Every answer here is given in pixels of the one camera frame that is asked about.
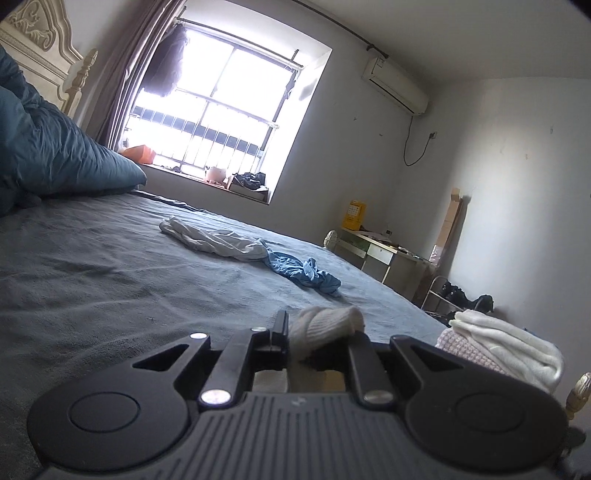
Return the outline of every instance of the drawer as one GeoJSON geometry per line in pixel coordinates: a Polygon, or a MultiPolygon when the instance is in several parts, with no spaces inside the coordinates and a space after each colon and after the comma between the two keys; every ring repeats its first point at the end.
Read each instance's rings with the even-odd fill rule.
{"type": "Polygon", "coordinates": [[[376,260],[380,260],[380,262],[390,265],[392,261],[392,257],[394,254],[390,250],[386,250],[385,248],[378,247],[375,244],[371,244],[368,249],[368,255],[370,257],[375,258],[376,260]]]}

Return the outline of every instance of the pillow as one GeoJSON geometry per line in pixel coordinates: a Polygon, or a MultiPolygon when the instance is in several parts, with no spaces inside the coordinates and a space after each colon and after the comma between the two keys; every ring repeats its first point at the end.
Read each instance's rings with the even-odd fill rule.
{"type": "Polygon", "coordinates": [[[0,46],[0,215],[31,194],[121,193],[145,182],[141,168],[46,102],[0,46]]]}

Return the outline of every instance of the metal screw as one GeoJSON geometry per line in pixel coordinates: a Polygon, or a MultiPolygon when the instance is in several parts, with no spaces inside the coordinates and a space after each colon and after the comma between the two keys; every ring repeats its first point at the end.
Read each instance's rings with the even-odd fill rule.
{"type": "Polygon", "coordinates": [[[232,396],[226,390],[207,390],[201,394],[201,401],[208,405],[223,405],[228,403],[232,396]]]}
{"type": "Polygon", "coordinates": [[[366,392],[363,399],[373,405],[385,405],[394,399],[394,395],[386,390],[370,390],[366,392]]]}

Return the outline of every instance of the power cord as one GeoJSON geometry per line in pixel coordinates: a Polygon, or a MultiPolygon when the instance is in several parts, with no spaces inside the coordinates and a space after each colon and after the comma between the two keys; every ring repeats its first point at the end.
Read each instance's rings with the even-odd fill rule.
{"type": "Polygon", "coordinates": [[[418,159],[416,159],[414,162],[412,162],[412,163],[407,163],[407,161],[406,161],[406,147],[407,147],[407,144],[408,144],[408,139],[410,138],[410,129],[411,129],[412,125],[413,125],[413,119],[414,119],[414,117],[412,116],[412,117],[410,118],[410,123],[408,124],[408,135],[407,135],[406,142],[404,142],[404,153],[402,154],[402,158],[404,159],[404,164],[405,164],[407,167],[412,167],[413,165],[417,164],[417,163],[418,163],[418,161],[419,161],[419,160],[421,160],[421,158],[423,158],[423,157],[424,157],[424,155],[425,155],[425,152],[427,151],[427,147],[428,147],[428,145],[429,145],[429,142],[430,142],[430,141],[431,141],[433,138],[435,138],[435,136],[437,135],[437,132],[433,132],[432,134],[429,134],[429,138],[427,139],[427,143],[425,143],[425,148],[423,149],[423,153],[421,154],[421,156],[420,156],[418,159]]]}

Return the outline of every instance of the cardboard box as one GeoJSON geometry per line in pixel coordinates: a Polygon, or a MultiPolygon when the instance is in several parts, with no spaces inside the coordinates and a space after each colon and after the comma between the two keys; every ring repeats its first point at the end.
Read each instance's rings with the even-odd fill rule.
{"type": "Polygon", "coordinates": [[[461,204],[462,199],[460,198],[460,189],[453,188],[452,199],[449,202],[449,207],[447,207],[447,213],[443,219],[441,231],[439,232],[437,241],[433,246],[433,252],[431,252],[431,256],[429,257],[429,261],[435,265],[436,268],[441,263],[443,252],[445,251],[447,243],[449,242],[449,239],[452,235],[453,225],[456,222],[457,214],[460,212],[461,204]]]}
{"type": "Polygon", "coordinates": [[[447,207],[445,218],[443,219],[443,225],[439,232],[439,236],[433,245],[433,252],[429,257],[430,265],[426,269],[423,278],[421,279],[413,297],[413,303],[421,307],[423,300],[427,296],[431,282],[437,275],[437,268],[441,264],[441,259],[445,254],[446,248],[449,246],[450,238],[457,224],[457,218],[460,213],[460,207],[462,206],[462,198],[460,197],[460,189],[452,189],[452,198],[447,207]]]}

